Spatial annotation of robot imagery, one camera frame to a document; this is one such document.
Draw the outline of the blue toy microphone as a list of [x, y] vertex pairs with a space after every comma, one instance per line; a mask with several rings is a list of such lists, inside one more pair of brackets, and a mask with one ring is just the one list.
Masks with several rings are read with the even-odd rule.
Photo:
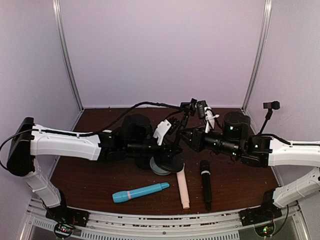
[[170, 187], [170, 184], [168, 182], [163, 183], [157, 183], [137, 189], [132, 190], [124, 190], [116, 192], [112, 195], [112, 200], [114, 203], [124, 203], [127, 201], [130, 201], [132, 199], [140, 198], [143, 196], [147, 196], [150, 194], [154, 194], [157, 192], [161, 192], [162, 190], [165, 190]]

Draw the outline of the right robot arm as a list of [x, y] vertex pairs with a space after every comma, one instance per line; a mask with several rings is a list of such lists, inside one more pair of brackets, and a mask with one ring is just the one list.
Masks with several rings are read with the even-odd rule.
[[275, 166], [309, 166], [313, 169], [297, 180], [264, 193], [261, 207], [282, 209], [286, 205], [313, 194], [320, 189], [320, 143], [318, 141], [287, 141], [271, 133], [250, 134], [251, 120], [237, 112], [228, 112], [222, 131], [205, 127], [177, 131], [181, 140], [196, 152], [205, 149], [240, 160], [246, 166], [266, 168]]

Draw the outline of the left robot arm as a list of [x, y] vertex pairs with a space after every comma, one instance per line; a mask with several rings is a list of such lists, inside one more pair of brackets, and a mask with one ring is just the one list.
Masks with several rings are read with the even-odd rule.
[[6, 169], [25, 179], [55, 218], [70, 214], [65, 196], [44, 176], [35, 160], [39, 155], [66, 156], [89, 161], [119, 161], [134, 158], [141, 169], [158, 175], [180, 172], [184, 164], [177, 158], [182, 149], [165, 139], [178, 126], [175, 118], [161, 121], [153, 128], [142, 114], [127, 115], [115, 130], [98, 133], [61, 131], [34, 124], [26, 117], [10, 144]]

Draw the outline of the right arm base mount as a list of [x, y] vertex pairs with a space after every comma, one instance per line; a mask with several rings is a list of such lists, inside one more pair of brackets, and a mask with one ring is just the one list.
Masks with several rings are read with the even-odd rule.
[[282, 216], [282, 210], [277, 207], [246, 208], [239, 212], [243, 227], [252, 226], [261, 238], [270, 238], [276, 232], [275, 219]]

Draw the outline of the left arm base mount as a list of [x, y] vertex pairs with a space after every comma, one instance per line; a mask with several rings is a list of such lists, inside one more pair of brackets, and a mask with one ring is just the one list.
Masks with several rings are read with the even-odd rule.
[[46, 208], [45, 217], [56, 222], [53, 233], [60, 239], [70, 237], [77, 227], [86, 227], [90, 213], [69, 207]]

